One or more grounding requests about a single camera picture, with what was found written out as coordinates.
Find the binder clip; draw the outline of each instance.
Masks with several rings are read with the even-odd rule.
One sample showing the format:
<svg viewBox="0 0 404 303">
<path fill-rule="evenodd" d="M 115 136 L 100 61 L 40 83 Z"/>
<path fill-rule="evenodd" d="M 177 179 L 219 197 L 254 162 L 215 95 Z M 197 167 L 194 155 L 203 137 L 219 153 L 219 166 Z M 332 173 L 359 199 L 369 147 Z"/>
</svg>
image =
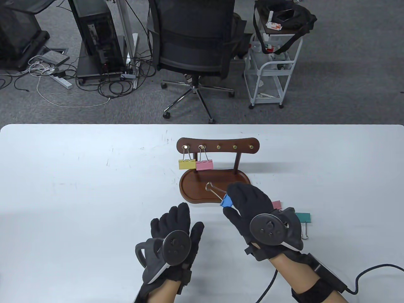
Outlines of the binder clip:
<svg viewBox="0 0 404 303">
<path fill-rule="evenodd" d="M 213 161 L 208 159 L 208 154 L 206 153 L 206 146 L 199 145 L 199 161 L 196 161 L 196 170 L 209 170 L 213 169 Z M 206 160 L 202 161 L 202 151 L 205 152 Z"/>
<path fill-rule="evenodd" d="M 302 240 L 307 240 L 309 236 L 307 235 L 307 223 L 311 223 L 310 213 L 296 213 L 299 218 L 300 223 L 305 224 L 305 235 L 303 236 L 302 230 Z"/>
<path fill-rule="evenodd" d="M 280 200 L 272 201 L 272 206 L 274 207 L 274 209 L 282 209 L 282 205 L 280 203 Z"/>
<path fill-rule="evenodd" d="M 189 160 L 184 160 L 185 158 L 185 150 L 188 151 Z M 196 160 L 191 159 L 191 154 L 189 152 L 189 146 L 182 146 L 182 160 L 178 160 L 178 168 L 179 169 L 195 169 L 196 168 Z"/>
<path fill-rule="evenodd" d="M 221 192 L 225 193 L 224 197 L 222 198 L 221 196 L 219 196 L 217 193 L 215 193 L 213 191 L 213 189 L 216 189 L 218 191 L 221 191 Z M 215 196 L 217 196 L 221 200 L 220 206 L 222 206 L 222 207 L 232 207 L 233 206 L 233 201 L 227 195 L 227 192 L 225 192 L 224 190 L 222 190 L 222 189 L 220 189 L 220 188 L 218 188 L 216 186 L 213 186 L 212 182 L 208 182 L 206 184 L 205 190 L 212 192 Z"/>
</svg>

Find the hand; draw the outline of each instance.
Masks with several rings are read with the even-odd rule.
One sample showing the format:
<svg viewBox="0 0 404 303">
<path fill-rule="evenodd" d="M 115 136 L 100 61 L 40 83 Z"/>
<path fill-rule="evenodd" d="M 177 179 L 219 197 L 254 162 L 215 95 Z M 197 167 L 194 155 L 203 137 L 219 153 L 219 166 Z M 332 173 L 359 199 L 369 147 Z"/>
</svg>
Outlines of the hand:
<svg viewBox="0 0 404 303">
<path fill-rule="evenodd" d="M 189 228 L 191 227 L 191 217 L 189 215 L 189 206 L 187 203 L 181 203 L 178 207 L 171 207 L 168 213 L 161 216 L 160 219 L 153 219 L 150 222 L 151 237 L 152 238 L 165 238 L 170 232 L 175 230 L 185 231 L 189 235 Z M 196 254 L 199 249 L 199 241 L 204 229 L 202 222 L 197 222 L 191 230 L 191 250 L 186 260 L 177 266 L 172 266 L 163 273 L 168 279 L 179 281 L 178 276 L 183 269 L 190 269 L 195 261 Z"/>
<path fill-rule="evenodd" d="M 285 250 L 283 245 L 269 246 L 256 240 L 250 232 L 251 220 L 260 214 L 269 214 L 274 210 L 272 201 L 259 188 L 244 183 L 232 183 L 227 187 L 227 195 L 234 207 L 223 207 L 223 214 L 238 229 L 247 244 L 263 249 L 268 259 L 276 257 Z"/>
</svg>

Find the office chair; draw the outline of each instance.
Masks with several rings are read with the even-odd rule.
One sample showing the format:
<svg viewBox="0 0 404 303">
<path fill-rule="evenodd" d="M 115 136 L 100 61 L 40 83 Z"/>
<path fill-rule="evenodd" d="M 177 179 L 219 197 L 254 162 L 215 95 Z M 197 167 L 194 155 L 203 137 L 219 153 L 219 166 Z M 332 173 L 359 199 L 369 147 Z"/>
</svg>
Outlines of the office chair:
<svg viewBox="0 0 404 303">
<path fill-rule="evenodd" d="M 230 60 L 244 37 L 246 21 L 234 16 L 235 0 L 149 0 L 151 16 L 147 29 L 153 38 L 153 66 L 192 76 L 191 83 L 167 81 L 188 87 L 163 113 L 190 93 L 196 94 L 204 106 L 209 123 L 215 123 L 200 92 L 201 88 L 224 91 L 234 97 L 233 89 L 202 85 L 201 76 L 226 78 Z"/>
</svg>

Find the chair base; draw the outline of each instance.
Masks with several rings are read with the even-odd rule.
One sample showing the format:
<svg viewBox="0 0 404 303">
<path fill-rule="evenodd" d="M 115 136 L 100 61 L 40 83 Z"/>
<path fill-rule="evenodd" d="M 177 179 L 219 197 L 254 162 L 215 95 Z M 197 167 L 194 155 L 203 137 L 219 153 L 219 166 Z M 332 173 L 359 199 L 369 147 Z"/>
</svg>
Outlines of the chair base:
<svg viewBox="0 0 404 303">
<path fill-rule="evenodd" d="M 185 82 L 177 82 L 177 81 L 167 81 L 167 80 L 163 80 L 161 83 L 161 88 L 167 88 L 167 84 L 174 84 L 174 85 L 180 85 L 180 86 L 186 86 L 188 87 L 188 90 L 182 94 L 179 98 L 177 98 L 173 103 L 170 104 L 169 107 L 167 107 L 164 110 L 163 113 L 163 118 L 164 119 L 169 119 L 170 118 L 170 112 L 168 112 L 168 110 L 170 108 L 172 108 L 173 106 L 175 106 L 176 104 L 178 104 L 179 102 L 181 102 L 188 94 L 193 93 L 198 95 L 198 98 L 200 99 L 200 101 L 202 102 L 203 107 L 205 108 L 208 116 L 209 116 L 209 124 L 215 124 L 216 121 L 212 118 L 208 107 L 206 106 L 206 103 L 202 97 L 202 94 L 200 92 L 201 88 L 206 88 L 206 89 L 211 89 L 211 90 L 219 90 L 219 91 L 223 91 L 223 92 L 228 92 L 230 97 L 234 97 L 235 92 L 233 89 L 230 88 L 224 88 L 224 87 L 216 87 L 216 86 L 209 86 L 209 85 L 202 85 L 199 83 L 199 76 L 192 76 L 192 82 L 191 83 L 185 83 Z"/>
</svg>

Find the wooden hook rack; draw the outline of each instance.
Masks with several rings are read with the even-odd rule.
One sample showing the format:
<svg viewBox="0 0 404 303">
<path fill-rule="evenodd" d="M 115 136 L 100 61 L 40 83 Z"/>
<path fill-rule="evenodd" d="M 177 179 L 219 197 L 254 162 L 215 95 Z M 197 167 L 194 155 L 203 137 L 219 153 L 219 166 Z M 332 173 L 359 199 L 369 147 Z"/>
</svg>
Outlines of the wooden hook rack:
<svg viewBox="0 0 404 303">
<path fill-rule="evenodd" d="M 177 150 L 183 153 L 183 146 L 198 160 L 199 146 L 204 145 L 207 153 L 225 152 L 236 153 L 233 169 L 200 170 L 189 169 L 180 179 L 179 188 L 181 195 L 190 203 L 220 203 L 217 197 L 205 190 L 208 182 L 216 187 L 227 189 L 230 183 L 243 182 L 250 184 L 250 180 L 242 171 L 238 170 L 241 154 L 255 154 L 259 150 L 259 141 L 256 138 L 230 139 L 230 140 L 205 140 L 180 138 L 177 141 Z"/>
</svg>

